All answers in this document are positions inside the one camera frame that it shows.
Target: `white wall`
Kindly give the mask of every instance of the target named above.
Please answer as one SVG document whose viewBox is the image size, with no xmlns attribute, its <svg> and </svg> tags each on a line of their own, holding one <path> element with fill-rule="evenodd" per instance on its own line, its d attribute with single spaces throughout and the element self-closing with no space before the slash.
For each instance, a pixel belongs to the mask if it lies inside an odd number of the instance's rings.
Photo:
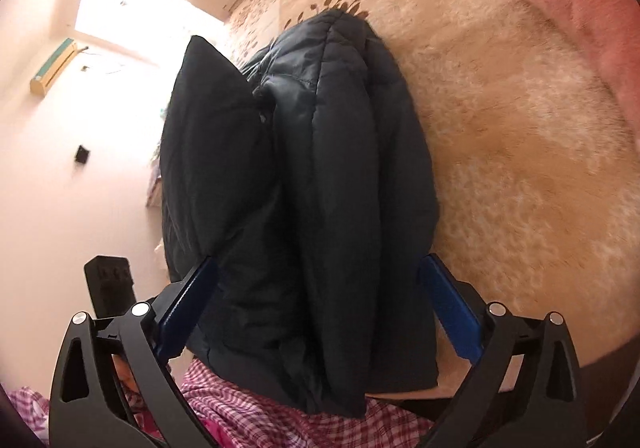
<svg viewBox="0 0 640 448">
<path fill-rule="evenodd" d="M 20 110 L 0 120 L 0 381 L 9 388 L 49 392 L 70 317 L 92 311 L 82 266 L 95 255 L 126 256 L 139 298 L 166 284 L 153 255 L 159 209 L 145 207 L 166 102 L 158 73 L 80 55 L 43 100 L 19 94 Z M 79 144 L 91 151 L 82 168 Z"/>
<path fill-rule="evenodd" d="M 166 283 L 153 256 L 160 215 L 145 208 L 164 75 L 120 56 L 80 55 L 44 99 L 28 92 L 73 34 L 78 5 L 0 0 L 0 381 L 44 394 L 68 320 L 91 310 L 84 263 L 128 257 L 139 298 Z M 79 144 L 92 151 L 84 168 L 73 162 Z"/>
</svg>

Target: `red checkered fabric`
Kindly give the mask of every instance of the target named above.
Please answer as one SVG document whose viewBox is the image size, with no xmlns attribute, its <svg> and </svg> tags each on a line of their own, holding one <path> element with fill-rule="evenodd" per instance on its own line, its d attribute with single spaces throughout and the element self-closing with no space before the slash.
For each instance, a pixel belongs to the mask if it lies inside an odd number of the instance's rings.
<svg viewBox="0 0 640 448">
<path fill-rule="evenodd" d="M 194 360 L 181 388 L 201 420 L 219 427 L 224 448 L 413 448 L 430 421 L 367 399 L 362 419 L 306 415 L 221 380 Z"/>
<path fill-rule="evenodd" d="M 49 443 L 49 399 L 23 387 L 7 394 L 22 420 L 41 441 Z"/>
</svg>

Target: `black puffer jacket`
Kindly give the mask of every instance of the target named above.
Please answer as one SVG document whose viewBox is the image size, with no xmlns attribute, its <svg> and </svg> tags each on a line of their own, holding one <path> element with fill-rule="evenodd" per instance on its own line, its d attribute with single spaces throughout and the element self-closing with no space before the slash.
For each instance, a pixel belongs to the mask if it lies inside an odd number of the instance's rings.
<svg viewBox="0 0 640 448">
<path fill-rule="evenodd" d="M 162 135 L 172 280 L 223 271 L 190 348 L 220 377 L 307 413 L 436 384 L 416 284 L 438 219 L 431 160 L 393 57 L 337 10 L 239 72 L 194 37 Z"/>
</svg>

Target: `metal pivot screw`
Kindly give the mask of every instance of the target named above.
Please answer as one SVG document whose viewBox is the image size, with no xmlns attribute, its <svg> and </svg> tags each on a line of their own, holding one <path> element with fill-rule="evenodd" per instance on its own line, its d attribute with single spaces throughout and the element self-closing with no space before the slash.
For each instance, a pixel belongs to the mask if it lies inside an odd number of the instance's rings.
<svg viewBox="0 0 640 448">
<path fill-rule="evenodd" d="M 144 316 L 148 312 L 149 304 L 147 302 L 137 303 L 131 308 L 131 314 L 133 314 L 133 316 Z"/>
<path fill-rule="evenodd" d="M 551 320 L 551 323 L 555 325 L 562 325 L 564 323 L 564 318 L 560 313 L 556 313 L 556 312 L 551 313 L 549 315 L 549 319 Z"/>
<path fill-rule="evenodd" d="M 76 325 L 80 325 L 85 320 L 86 320 L 86 313 L 84 311 L 80 311 L 79 313 L 74 314 L 74 317 L 71 319 L 71 321 Z"/>
<path fill-rule="evenodd" d="M 507 314 L 507 308 L 499 302 L 494 302 L 489 306 L 489 312 L 494 316 L 504 316 Z"/>
</svg>

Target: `air conditioner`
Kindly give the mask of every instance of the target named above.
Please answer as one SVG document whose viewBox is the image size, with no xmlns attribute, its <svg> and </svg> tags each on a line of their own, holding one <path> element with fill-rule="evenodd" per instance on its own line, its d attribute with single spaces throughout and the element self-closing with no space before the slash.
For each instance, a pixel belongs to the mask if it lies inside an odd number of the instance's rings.
<svg viewBox="0 0 640 448">
<path fill-rule="evenodd" d="M 44 96 L 62 71 L 78 54 L 78 44 L 73 38 L 67 38 L 31 79 L 30 88 L 33 94 Z"/>
</svg>

